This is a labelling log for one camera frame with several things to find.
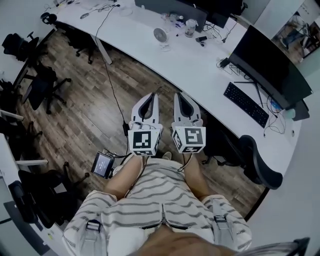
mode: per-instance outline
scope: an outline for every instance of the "shoe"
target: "shoe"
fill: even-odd
[[[289,46],[285,44],[283,38],[280,39],[280,43],[283,45],[284,48],[286,48],[287,50],[289,50]]]
[[[162,156],[162,158],[161,159],[164,159],[164,160],[171,160],[171,158],[172,158],[172,154],[171,154],[171,152],[165,152],[164,153],[164,155]]]

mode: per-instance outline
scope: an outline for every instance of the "black keyboard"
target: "black keyboard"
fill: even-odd
[[[263,128],[266,127],[269,115],[248,95],[236,87],[232,82],[229,83],[224,94],[229,100],[235,103],[240,109],[246,112]]]

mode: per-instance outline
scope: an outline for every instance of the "white desk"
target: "white desk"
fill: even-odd
[[[155,28],[164,26],[161,15],[136,7],[133,0],[119,0],[117,4],[122,6],[125,4],[132,8],[133,13],[121,16],[120,9],[115,7],[100,28],[97,38],[135,58],[187,93],[237,137],[252,136],[265,163],[274,171],[284,175],[297,143],[301,122],[287,120],[285,134],[267,129],[264,137],[264,129],[223,96],[229,82],[245,80],[241,76],[230,75],[217,68],[217,62],[232,53],[246,29],[237,24],[226,43],[222,43],[220,38],[208,39],[206,47],[201,47],[195,41],[195,38],[200,36],[197,32],[193,38],[188,38],[184,36],[183,31],[179,36],[176,36],[176,31],[172,31],[168,40],[171,50],[163,52],[153,35]],[[80,19],[82,14],[89,11],[81,7],[81,4],[75,3],[59,6],[52,12],[57,14],[58,21],[92,36],[96,35],[98,27],[108,13],[94,11],[86,18]],[[225,28],[220,29],[222,38],[234,24],[235,21],[229,19]],[[237,86],[255,102],[260,103],[253,84],[237,84]],[[261,97],[265,103],[266,95],[262,94]]]
[[[11,153],[5,136],[0,133],[0,175],[3,177],[5,184],[8,186],[14,181],[20,181],[18,176],[18,165]],[[59,256],[70,256],[62,242],[63,231],[57,224],[51,228],[43,227],[40,231],[35,224],[30,224],[34,231]]]

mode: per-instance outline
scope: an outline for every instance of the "wooden floor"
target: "wooden floor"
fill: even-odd
[[[36,131],[43,131],[35,146],[41,157],[48,159],[49,169],[61,170],[65,161],[70,164],[70,177],[76,181],[90,172],[96,153],[108,149],[124,154],[127,138],[123,133],[123,120],[116,105],[110,82],[100,54],[95,52],[93,64],[88,64],[87,53],[75,56],[75,49],[68,46],[61,32],[55,32],[47,41],[48,55],[42,57],[42,63],[52,67],[58,78],[71,78],[57,91],[66,101],[63,105],[56,99],[51,104],[51,115],[46,114],[43,103],[36,111],[29,101],[18,104],[18,112],[25,117],[24,122],[34,121]],[[112,49],[109,55],[113,61],[108,66],[115,94],[127,122],[131,119],[132,107],[143,96],[151,92],[159,95],[160,122],[163,125],[163,137],[159,145],[162,152],[171,151],[173,159],[180,159],[171,138],[173,121],[174,93],[178,91],[164,78],[132,59],[126,54]],[[27,90],[30,80],[21,83],[21,93]],[[203,160],[203,153],[197,155]],[[202,166],[212,193],[224,195],[234,207],[245,216],[260,197],[263,186],[250,182],[240,168],[219,167],[213,160],[208,166]],[[102,190],[106,180],[94,174],[81,187],[83,194],[92,190]]]

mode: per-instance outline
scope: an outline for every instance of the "monitor stand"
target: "monitor stand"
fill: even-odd
[[[234,82],[235,84],[254,84],[255,85],[255,88],[256,88],[256,92],[258,93],[258,96],[259,96],[259,99],[260,99],[260,102],[261,102],[261,107],[264,108],[264,104],[262,102],[262,99],[261,99],[261,95],[260,95],[260,91],[259,91],[259,87],[258,87],[258,84],[256,82],[253,82],[253,81],[243,81],[243,82]]]

